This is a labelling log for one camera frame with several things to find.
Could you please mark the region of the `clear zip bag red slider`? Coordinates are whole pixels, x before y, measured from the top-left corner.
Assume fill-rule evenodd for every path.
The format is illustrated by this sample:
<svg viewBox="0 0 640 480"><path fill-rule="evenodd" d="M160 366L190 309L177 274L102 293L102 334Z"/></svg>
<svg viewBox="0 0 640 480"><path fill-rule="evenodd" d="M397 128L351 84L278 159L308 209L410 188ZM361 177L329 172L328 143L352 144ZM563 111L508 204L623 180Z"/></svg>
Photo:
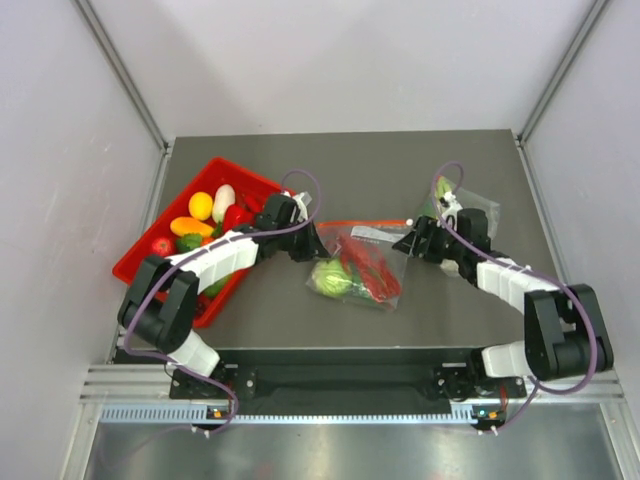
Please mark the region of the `clear zip bag red slider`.
<svg viewBox="0 0 640 480"><path fill-rule="evenodd" d="M408 257L393 246L409 230L404 220L319 224L317 232L329 257L315 263L307 286L343 303L395 310L403 293Z"/></svg>

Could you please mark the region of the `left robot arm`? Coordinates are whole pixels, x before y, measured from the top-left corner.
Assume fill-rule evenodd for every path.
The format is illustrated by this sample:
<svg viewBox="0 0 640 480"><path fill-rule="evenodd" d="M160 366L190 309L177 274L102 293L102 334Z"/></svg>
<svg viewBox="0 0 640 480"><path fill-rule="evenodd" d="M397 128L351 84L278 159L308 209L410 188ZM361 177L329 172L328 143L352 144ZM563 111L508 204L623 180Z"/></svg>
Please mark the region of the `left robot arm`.
<svg viewBox="0 0 640 480"><path fill-rule="evenodd" d="M185 254L150 255L138 267L118 312L126 333L153 346L162 357L192 372L192 384L205 396L226 387L219 354L195 332L198 297L207 288L278 252L295 262L330 256L307 207L307 192L272 194L250 224Z"/></svg>

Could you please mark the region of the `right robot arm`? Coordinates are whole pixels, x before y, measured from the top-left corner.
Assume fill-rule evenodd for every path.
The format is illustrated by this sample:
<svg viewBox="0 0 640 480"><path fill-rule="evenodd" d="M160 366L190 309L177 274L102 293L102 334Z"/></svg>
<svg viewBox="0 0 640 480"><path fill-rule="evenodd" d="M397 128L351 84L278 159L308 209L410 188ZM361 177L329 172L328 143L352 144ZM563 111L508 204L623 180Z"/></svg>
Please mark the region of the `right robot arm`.
<svg viewBox="0 0 640 480"><path fill-rule="evenodd" d="M476 208L460 210L445 225L421 216L393 245L428 263L451 261L461 278L523 315L522 341L472 352L469 388L487 396L508 377L551 381L612 369L614 352L595 291L585 284L558 285L493 250L488 226L485 212Z"/></svg>

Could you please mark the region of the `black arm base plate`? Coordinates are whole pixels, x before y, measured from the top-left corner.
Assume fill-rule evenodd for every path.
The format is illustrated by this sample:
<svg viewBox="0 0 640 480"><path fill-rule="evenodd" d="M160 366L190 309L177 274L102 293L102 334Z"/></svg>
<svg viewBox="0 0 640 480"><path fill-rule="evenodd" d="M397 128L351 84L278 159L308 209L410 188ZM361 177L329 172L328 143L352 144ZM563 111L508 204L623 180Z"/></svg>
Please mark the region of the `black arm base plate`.
<svg viewBox="0 0 640 480"><path fill-rule="evenodd" d="M520 400L522 380L481 379L473 349L222 349L213 377L240 414L445 413L455 401Z"/></svg>

